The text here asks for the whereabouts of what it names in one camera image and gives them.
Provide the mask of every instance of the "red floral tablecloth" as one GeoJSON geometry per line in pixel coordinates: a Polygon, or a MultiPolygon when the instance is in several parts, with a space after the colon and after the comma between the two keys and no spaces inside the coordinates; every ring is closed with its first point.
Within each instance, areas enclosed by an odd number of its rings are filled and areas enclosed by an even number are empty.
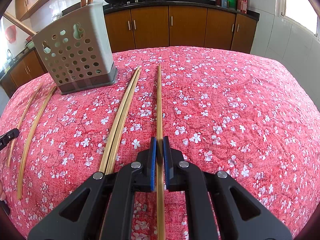
{"type": "MultiPolygon", "coordinates": [[[[23,198],[21,155],[33,120],[54,85],[45,74],[10,99],[0,134],[16,127],[36,87],[16,141],[0,152],[11,220],[30,229],[99,169],[117,108],[133,70],[142,68],[123,130],[115,170],[135,160],[156,135],[156,66],[162,65],[163,132],[184,158],[208,172],[225,170],[296,235],[319,203],[320,114],[279,62],[218,49],[169,47],[113,54],[110,87],[51,98],[28,152],[23,198]]],[[[165,192],[166,239],[188,240],[184,194],[165,192]]],[[[156,239],[155,193],[136,195],[132,239],[156,239]]]]}

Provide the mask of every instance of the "black countertop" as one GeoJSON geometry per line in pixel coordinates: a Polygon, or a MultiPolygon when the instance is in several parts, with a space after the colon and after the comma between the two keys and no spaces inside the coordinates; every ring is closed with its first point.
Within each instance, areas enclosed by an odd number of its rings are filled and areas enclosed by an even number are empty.
{"type": "MultiPolygon", "coordinates": [[[[142,8],[142,7],[150,7],[150,6],[168,6],[168,5],[187,5],[187,6],[198,6],[198,7],[205,7],[205,8],[212,8],[216,10],[221,10],[229,13],[234,13],[234,14],[242,14],[244,16],[247,16],[249,18],[252,18],[256,21],[259,21],[260,14],[254,11],[247,11],[247,14],[227,9],[227,8],[222,8],[220,6],[215,5],[215,1],[212,0],[126,0],[123,5],[115,6],[112,7],[111,4],[107,4],[103,6],[103,13],[108,14],[108,13],[113,13],[113,12],[118,12],[122,10],[127,10],[127,9],[134,9],[134,8],[142,8]]],[[[62,15],[66,15],[69,12],[72,12],[76,9],[80,8],[80,3],[76,3],[69,8],[65,9],[62,11],[62,15]]]]}

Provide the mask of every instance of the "green container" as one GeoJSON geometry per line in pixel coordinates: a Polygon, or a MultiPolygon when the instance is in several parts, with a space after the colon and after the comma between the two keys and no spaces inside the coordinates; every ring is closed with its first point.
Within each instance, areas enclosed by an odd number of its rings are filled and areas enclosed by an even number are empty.
{"type": "Polygon", "coordinates": [[[228,0],[229,9],[236,10],[237,9],[237,0],[228,0]]]}

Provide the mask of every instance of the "utensil holder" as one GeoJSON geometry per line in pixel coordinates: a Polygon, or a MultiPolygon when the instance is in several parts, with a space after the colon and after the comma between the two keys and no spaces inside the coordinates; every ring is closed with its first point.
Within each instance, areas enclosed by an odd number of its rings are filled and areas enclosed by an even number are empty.
{"type": "Polygon", "coordinates": [[[102,3],[68,13],[32,40],[62,95],[116,82],[102,3]]]}

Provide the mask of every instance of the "metal screw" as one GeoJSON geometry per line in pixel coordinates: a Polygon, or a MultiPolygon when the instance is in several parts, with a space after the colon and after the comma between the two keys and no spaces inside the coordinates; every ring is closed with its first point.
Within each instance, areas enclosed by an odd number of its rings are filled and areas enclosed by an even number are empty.
{"type": "Polygon", "coordinates": [[[186,161],[181,161],[181,162],[179,162],[179,166],[182,168],[187,168],[187,167],[189,167],[189,163],[186,161]]]}
{"type": "Polygon", "coordinates": [[[133,162],[133,163],[131,163],[131,167],[134,169],[138,169],[141,167],[141,163],[140,162],[133,162]]]}
{"type": "Polygon", "coordinates": [[[103,173],[101,171],[98,171],[93,174],[94,179],[102,179],[103,178],[103,173]]]}
{"type": "Polygon", "coordinates": [[[225,171],[218,171],[217,175],[219,178],[225,179],[228,176],[228,173],[226,173],[225,171]]]}

